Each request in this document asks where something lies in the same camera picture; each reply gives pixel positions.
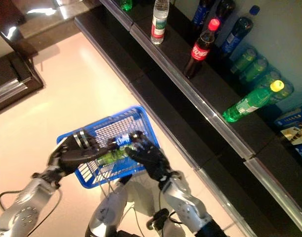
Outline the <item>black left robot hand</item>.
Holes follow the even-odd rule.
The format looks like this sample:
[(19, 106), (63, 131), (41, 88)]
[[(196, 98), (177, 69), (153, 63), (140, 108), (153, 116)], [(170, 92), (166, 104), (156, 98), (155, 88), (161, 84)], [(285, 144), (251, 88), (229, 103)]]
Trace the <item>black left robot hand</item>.
[(64, 177), (75, 172), (79, 165), (94, 161), (107, 152), (107, 148), (101, 147), (93, 136), (81, 129), (57, 144), (49, 156), (48, 166), (56, 167)]

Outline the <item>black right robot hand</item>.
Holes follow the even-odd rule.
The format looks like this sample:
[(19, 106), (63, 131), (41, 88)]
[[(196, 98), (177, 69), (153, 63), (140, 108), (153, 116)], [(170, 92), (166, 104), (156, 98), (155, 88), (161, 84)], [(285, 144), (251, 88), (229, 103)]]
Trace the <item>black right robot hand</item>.
[(171, 167), (162, 151), (142, 131), (137, 130), (130, 133), (129, 139), (134, 149), (126, 147), (126, 154), (132, 160), (142, 164), (151, 179), (158, 182), (167, 180), (171, 173)]

